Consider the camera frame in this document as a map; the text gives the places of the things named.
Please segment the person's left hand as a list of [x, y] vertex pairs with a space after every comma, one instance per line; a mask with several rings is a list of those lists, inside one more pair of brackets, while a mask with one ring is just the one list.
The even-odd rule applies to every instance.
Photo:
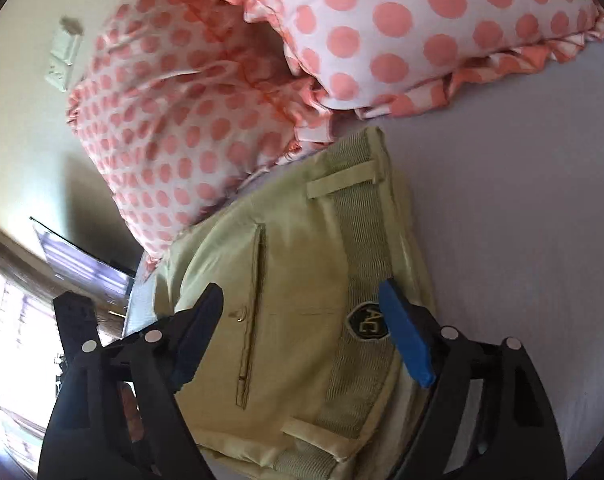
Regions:
[[119, 384], [119, 390], [131, 441], [141, 441], [144, 438], [144, 425], [142, 424], [142, 416], [140, 416], [139, 413], [136, 396], [127, 382], [121, 382]]

